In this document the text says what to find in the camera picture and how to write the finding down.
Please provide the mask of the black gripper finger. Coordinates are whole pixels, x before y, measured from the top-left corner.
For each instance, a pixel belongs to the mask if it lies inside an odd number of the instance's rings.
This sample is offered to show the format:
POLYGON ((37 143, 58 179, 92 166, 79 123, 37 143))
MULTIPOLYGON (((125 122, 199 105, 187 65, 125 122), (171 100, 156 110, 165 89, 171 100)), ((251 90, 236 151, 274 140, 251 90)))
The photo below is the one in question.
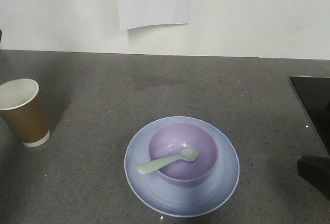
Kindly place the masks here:
POLYGON ((297 162, 298 175, 329 199, 329 158, 304 155, 297 162))

